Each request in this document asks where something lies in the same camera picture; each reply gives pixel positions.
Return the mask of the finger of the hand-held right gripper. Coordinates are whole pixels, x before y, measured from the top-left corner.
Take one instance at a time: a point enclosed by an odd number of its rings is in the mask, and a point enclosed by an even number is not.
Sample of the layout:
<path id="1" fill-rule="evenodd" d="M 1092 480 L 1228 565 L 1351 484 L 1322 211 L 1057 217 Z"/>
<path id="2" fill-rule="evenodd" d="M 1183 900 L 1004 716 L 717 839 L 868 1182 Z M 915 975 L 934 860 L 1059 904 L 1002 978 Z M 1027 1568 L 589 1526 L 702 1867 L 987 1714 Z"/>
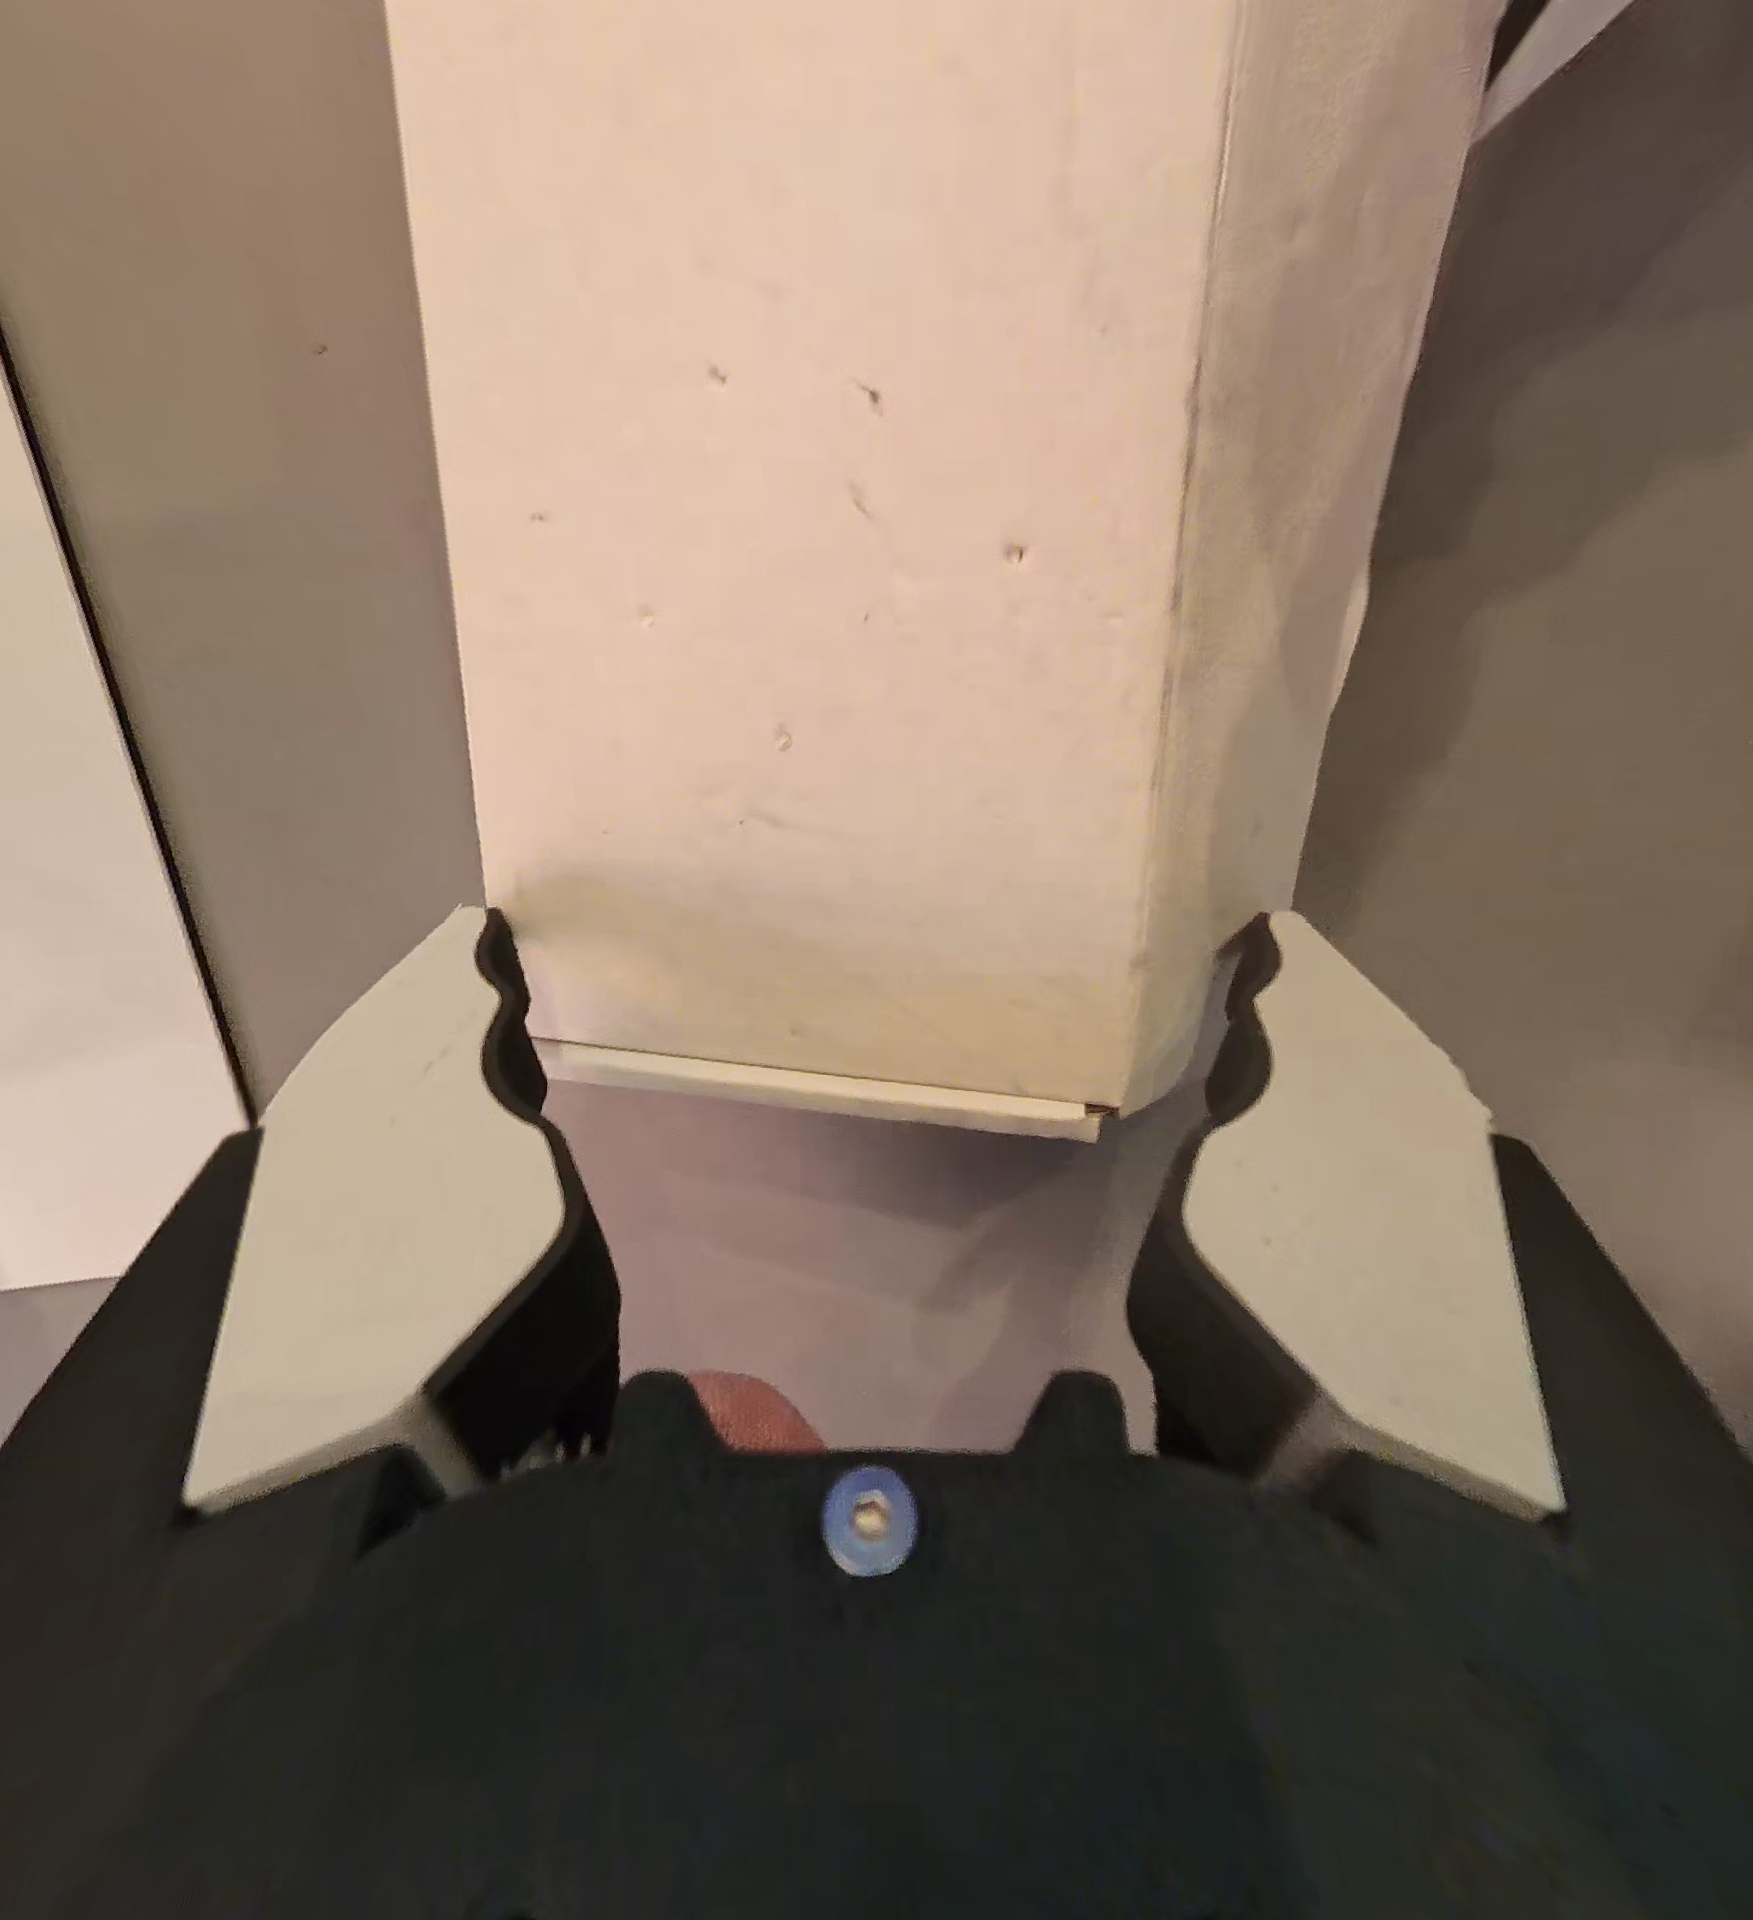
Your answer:
<path id="1" fill-rule="evenodd" d="M 1507 2 L 1489 35 L 1481 126 L 1496 126 L 1621 11 L 1624 2 Z"/>

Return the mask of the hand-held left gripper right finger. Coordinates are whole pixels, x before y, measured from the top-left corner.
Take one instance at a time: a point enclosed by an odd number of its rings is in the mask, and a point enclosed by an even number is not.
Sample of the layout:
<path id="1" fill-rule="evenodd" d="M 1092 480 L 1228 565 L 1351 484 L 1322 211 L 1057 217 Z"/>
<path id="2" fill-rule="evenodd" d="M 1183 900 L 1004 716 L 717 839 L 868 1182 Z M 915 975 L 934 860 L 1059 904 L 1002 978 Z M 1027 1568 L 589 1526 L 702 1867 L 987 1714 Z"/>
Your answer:
<path id="1" fill-rule="evenodd" d="M 1228 954 L 1203 1116 L 1128 1284 L 1155 1453 L 1273 1490 L 1368 1455 L 1557 1517 L 1486 1106 L 1301 914 Z"/>

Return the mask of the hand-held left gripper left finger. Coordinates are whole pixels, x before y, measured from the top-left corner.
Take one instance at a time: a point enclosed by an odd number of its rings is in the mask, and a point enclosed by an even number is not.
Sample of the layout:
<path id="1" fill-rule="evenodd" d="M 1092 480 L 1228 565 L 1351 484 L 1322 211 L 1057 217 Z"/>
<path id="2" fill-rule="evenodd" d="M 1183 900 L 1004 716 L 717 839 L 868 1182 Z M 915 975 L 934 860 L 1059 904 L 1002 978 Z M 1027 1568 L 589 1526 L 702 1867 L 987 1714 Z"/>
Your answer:
<path id="1" fill-rule="evenodd" d="M 443 1497 L 601 1448 L 622 1286 L 545 1091 L 494 908 L 449 911 L 312 1043 L 260 1125 L 190 1509 L 379 1448 Z"/>

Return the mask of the person's left hand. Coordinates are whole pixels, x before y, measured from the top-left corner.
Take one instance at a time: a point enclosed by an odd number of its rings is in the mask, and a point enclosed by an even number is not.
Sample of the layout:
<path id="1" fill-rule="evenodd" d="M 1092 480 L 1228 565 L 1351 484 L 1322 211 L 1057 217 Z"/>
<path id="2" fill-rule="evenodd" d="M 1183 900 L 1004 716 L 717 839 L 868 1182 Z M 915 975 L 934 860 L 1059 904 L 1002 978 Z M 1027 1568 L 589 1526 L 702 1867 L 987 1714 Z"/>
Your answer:
<path id="1" fill-rule="evenodd" d="M 823 1453 L 823 1442 L 807 1416 L 767 1377 L 743 1372 L 694 1372 L 690 1386 L 696 1393 L 696 1406 L 726 1448 L 755 1455 Z"/>

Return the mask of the white cardboard box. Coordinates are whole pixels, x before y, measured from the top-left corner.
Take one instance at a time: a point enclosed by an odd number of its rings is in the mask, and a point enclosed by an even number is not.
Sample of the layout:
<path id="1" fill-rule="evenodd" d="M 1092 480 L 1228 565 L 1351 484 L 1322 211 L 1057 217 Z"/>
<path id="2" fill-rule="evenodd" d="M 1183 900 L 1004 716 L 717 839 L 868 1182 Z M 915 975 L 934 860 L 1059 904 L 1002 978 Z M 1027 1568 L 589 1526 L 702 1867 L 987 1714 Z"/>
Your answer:
<path id="1" fill-rule="evenodd" d="M 1092 1139 L 1286 908 L 1507 2 L 388 2 L 556 1080 Z"/>

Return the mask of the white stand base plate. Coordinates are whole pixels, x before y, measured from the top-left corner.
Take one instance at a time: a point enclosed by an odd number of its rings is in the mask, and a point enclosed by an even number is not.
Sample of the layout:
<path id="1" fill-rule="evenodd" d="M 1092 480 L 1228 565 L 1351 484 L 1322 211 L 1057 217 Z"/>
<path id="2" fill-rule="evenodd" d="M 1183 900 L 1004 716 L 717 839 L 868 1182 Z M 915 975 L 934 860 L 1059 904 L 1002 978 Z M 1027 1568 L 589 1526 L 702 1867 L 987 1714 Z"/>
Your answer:
<path id="1" fill-rule="evenodd" d="M 117 1277 L 244 1121 L 0 338 L 0 1292 Z"/>

